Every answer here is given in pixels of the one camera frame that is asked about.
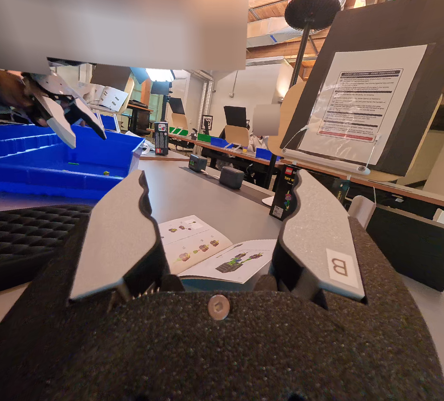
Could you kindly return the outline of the white cardboard piece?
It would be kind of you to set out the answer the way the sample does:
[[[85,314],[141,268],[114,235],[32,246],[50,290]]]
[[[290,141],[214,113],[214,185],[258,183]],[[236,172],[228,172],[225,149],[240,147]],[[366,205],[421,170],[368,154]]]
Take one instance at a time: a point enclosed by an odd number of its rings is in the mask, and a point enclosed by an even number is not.
[[[367,229],[375,208],[375,202],[362,195],[357,195],[352,199],[348,215],[357,219],[361,226]]]

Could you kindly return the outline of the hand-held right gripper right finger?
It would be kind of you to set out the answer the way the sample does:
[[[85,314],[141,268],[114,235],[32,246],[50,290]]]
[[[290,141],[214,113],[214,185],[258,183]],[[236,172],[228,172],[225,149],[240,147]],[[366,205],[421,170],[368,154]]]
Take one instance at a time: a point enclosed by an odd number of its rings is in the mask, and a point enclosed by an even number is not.
[[[365,302],[347,211],[305,170],[291,195],[296,208],[282,223],[270,265],[278,289],[313,302],[321,291]]]

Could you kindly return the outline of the blue plastic bin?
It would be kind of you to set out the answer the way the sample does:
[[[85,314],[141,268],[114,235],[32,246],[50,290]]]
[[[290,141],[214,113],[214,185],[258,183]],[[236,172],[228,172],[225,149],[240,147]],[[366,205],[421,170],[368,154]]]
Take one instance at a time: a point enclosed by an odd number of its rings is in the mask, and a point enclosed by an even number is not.
[[[115,114],[107,115],[99,112],[95,112],[94,114],[102,122],[104,130],[119,132],[119,124]]]
[[[72,129],[74,149],[49,127],[2,125],[1,191],[99,200],[137,169],[143,138],[107,131],[103,140],[87,126]],[[103,165],[110,176],[70,172],[63,169],[67,162]]]

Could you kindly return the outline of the plywood document stand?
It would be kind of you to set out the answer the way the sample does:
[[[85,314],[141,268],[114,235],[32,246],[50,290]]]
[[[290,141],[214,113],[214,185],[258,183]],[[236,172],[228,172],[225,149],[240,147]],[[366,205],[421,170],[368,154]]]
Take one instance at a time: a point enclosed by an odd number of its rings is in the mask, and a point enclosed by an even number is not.
[[[340,176],[352,176],[359,179],[374,182],[393,182],[397,185],[405,187],[416,187],[415,183],[427,181],[436,162],[440,159],[443,150],[444,136],[442,131],[429,131],[422,139],[414,160],[404,177],[398,177],[392,174],[380,171],[370,171],[368,175],[364,175],[358,171],[348,171],[343,166],[324,165],[319,159],[297,158],[292,159],[290,152],[283,151],[281,143],[293,118],[297,104],[301,98],[305,82],[297,83],[292,86],[285,95],[280,107],[280,126],[277,136],[270,136],[268,141],[269,149],[277,156],[283,157],[294,165],[313,167],[315,170],[326,171]]]

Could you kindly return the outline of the black storage box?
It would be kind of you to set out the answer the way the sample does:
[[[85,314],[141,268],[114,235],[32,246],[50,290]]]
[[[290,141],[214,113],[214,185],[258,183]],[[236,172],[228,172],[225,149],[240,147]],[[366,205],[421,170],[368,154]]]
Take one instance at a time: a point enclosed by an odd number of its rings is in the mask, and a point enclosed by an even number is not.
[[[443,292],[443,224],[377,205],[367,232],[398,273]]]

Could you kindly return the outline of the lego instruction booklet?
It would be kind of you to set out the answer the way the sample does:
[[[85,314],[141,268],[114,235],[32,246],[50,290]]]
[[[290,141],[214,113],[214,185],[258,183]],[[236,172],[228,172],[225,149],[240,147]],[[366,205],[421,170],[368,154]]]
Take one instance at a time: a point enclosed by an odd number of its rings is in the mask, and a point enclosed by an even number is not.
[[[170,273],[243,285],[267,274],[276,239],[231,242],[195,215],[159,224]]]

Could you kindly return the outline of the black egg-crate foam pad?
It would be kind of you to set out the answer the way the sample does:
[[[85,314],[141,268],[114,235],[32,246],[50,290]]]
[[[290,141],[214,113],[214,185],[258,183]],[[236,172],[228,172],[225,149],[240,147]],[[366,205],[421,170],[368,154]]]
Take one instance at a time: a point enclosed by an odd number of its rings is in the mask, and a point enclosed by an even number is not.
[[[34,279],[53,258],[88,205],[53,205],[0,213],[0,290]]]

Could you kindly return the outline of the black lego flower box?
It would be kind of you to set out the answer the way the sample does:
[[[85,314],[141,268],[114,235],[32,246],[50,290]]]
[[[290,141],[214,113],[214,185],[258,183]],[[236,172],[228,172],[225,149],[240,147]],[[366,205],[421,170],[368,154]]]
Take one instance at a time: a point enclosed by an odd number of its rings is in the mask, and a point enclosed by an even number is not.
[[[299,171],[300,168],[295,165],[282,167],[269,212],[270,216],[284,221],[297,210],[298,199],[293,189],[299,184]]]

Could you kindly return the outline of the dark grey small case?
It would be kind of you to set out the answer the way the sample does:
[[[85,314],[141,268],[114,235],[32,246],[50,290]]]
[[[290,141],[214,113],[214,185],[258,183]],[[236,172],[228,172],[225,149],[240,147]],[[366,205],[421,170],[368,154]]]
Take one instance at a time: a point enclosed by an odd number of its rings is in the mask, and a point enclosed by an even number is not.
[[[191,154],[188,167],[195,172],[205,172],[207,168],[207,158],[197,154]]]
[[[231,189],[238,190],[242,186],[244,176],[243,171],[224,166],[220,171],[219,183]]]

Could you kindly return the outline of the white printed card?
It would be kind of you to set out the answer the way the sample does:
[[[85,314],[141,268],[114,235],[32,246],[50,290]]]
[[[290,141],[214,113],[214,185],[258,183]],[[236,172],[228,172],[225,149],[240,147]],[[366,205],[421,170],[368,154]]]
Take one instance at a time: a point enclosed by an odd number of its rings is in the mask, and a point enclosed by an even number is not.
[[[112,87],[104,87],[98,100],[98,105],[110,109],[113,112],[119,112],[128,98],[129,94]]]

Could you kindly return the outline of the black document board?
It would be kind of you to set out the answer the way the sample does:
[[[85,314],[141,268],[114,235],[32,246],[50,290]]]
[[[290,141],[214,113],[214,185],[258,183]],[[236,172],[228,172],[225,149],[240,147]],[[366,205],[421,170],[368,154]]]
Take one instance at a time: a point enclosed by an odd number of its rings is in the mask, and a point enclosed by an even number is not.
[[[405,176],[430,128],[443,92],[443,0],[394,0],[339,12],[283,138],[307,125],[336,52],[427,45],[382,154],[371,171]],[[288,148],[296,150],[304,132]]]

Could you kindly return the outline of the long wooden table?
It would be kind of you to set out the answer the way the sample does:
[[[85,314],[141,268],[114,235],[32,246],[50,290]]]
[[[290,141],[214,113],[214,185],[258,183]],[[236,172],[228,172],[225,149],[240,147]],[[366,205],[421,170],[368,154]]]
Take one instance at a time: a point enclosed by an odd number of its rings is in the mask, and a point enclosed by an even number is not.
[[[210,141],[206,142],[206,141],[201,141],[199,139],[191,139],[190,137],[184,137],[181,136],[180,134],[174,134],[172,132],[169,132],[169,138],[170,138],[170,143],[172,144],[176,144],[177,141],[182,141],[187,144],[192,143],[194,144],[195,147],[198,146],[201,148],[210,149],[218,153],[223,153],[237,158],[242,158],[249,163],[264,165],[266,172],[272,171],[273,168],[277,168],[280,165],[296,165],[299,168],[303,168],[309,171],[316,171],[319,174],[337,177],[341,180],[350,180],[351,182],[360,184],[361,186],[383,190],[385,193],[403,197],[403,199],[410,198],[410,199],[420,200],[423,202],[428,202],[429,204],[433,204],[439,207],[443,207],[442,195],[425,192],[411,187],[404,187],[391,182],[381,182],[381,181],[371,180],[364,175],[359,175],[359,174],[356,175],[349,173],[348,171],[345,172],[339,171],[323,165],[316,165],[312,162],[285,159],[284,157],[281,157],[279,155],[278,159],[274,163],[274,167],[271,167],[272,163],[271,159],[257,158],[255,154],[248,151],[244,152],[242,148],[240,149],[230,148],[230,144],[228,142],[224,143],[223,146],[214,146],[211,145]]]

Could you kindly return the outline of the person's left hand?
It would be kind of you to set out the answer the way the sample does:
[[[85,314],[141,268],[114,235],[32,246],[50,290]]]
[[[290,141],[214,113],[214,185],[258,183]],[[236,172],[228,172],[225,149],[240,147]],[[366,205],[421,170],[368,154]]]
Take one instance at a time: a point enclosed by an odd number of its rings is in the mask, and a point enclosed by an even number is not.
[[[1,105],[13,108],[19,114],[40,127],[48,127],[47,121],[31,99],[24,82],[12,72],[0,71],[0,99]]]

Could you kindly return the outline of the white printed instruction sheet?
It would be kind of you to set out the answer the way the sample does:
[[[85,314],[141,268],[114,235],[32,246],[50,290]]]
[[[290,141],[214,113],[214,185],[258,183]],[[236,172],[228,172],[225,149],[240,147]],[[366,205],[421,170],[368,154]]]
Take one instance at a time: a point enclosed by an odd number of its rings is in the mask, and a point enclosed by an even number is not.
[[[428,45],[336,52],[297,149],[365,166],[388,141]]]

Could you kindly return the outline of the small black upright box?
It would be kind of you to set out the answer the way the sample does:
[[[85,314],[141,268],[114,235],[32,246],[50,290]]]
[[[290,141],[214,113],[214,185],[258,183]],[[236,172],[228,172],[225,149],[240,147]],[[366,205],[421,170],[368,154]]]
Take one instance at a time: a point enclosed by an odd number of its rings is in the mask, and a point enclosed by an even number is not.
[[[165,156],[169,152],[169,125],[166,121],[154,123],[155,155]]]

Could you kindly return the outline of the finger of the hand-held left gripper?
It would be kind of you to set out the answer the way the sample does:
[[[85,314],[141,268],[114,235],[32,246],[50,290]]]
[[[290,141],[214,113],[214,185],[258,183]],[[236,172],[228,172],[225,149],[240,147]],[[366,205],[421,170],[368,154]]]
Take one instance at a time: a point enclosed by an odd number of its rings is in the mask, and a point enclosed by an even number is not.
[[[65,99],[67,101],[65,119],[70,125],[75,124],[79,120],[83,120],[99,137],[103,140],[107,138],[103,124],[82,98],[75,97],[74,95],[66,95]]]
[[[70,124],[65,119],[64,110],[53,99],[41,95],[40,103],[46,112],[50,115],[47,119],[48,125],[60,137],[60,139],[70,148],[76,148],[76,136],[71,129]]]

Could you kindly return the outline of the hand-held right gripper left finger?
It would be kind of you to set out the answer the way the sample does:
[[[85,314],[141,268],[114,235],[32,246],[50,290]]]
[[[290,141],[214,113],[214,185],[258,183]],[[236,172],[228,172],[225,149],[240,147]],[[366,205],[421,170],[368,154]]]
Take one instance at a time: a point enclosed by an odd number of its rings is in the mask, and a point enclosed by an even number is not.
[[[116,289],[126,301],[170,273],[145,172],[135,170],[92,209],[70,299]]]

